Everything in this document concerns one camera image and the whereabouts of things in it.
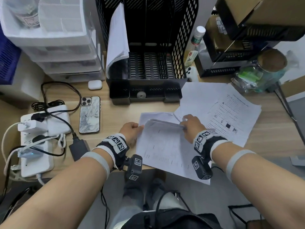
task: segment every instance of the smartphone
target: smartphone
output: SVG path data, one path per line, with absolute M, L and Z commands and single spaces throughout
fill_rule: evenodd
M 101 99 L 99 96 L 83 97 L 79 117 L 79 133 L 100 131 Z

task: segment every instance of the white bottle cap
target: white bottle cap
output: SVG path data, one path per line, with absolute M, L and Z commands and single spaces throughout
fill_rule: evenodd
M 204 36 L 206 29 L 203 26 L 197 26 L 194 35 L 201 38 Z

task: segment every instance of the jar lid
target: jar lid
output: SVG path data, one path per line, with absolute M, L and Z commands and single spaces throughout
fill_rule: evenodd
M 277 49 L 268 49 L 257 57 L 259 66 L 267 72 L 277 72 L 287 66 L 287 58 Z

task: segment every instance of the wooden desk surface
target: wooden desk surface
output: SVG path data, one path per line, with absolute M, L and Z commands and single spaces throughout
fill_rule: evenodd
M 202 82 L 230 82 L 229 76 L 218 76 L 201 79 Z M 117 133 L 126 122 L 138 122 L 142 112 L 173 112 L 179 103 L 164 104 L 163 102 L 132 103 L 131 105 L 115 106 L 109 98 L 109 88 L 103 82 L 101 90 L 91 91 L 88 83 L 73 84 L 75 88 L 85 96 L 101 97 L 101 130 L 97 134 L 81 135 L 78 132 L 80 110 L 70 115 L 71 125 L 81 139 L 85 139 L 90 148 L 94 148 L 101 140 L 110 134 Z M 68 109 L 77 106 L 79 97 L 68 87 L 53 84 L 46 90 L 48 101 L 63 100 Z M 287 115 L 280 100 L 274 93 L 252 93 L 246 96 L 250 102 L 262 105 L 262 112 L 248 138 L 245 148 L 265 156 L 288 157 L 305 154 L 305 146 L 295 127 L 294 122 Z M 72 143 L 72 135 L 67 136 L 67 145 Z M 127 155 L 135 153 L 135 146 Z M 69 148 L 67 156 L 63 161 L 62 157 L 55 157 L 55 167 L 52 171 L 45 173 L 44 177 L 54 177 L 65 167 L 72 164 L 73 159 Z

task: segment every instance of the leg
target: leg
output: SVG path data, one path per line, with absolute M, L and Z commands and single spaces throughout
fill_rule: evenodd
M 113 218 L 109 229 L 122 221 L 130 219 L 135 214 L 143 211 L 144 194 L 138 181 L 128 180 L 124 186 L 121 207 Z
M 158 201 L 166 191 L 165 183 L 160 178 L 155 178 L 146 193 L 146 203 L 150 210 L 156 210 Z M 167 193 L 161 200 L 160 209 L 181 208 L 186 209 L 183 203 L 172 194 Z

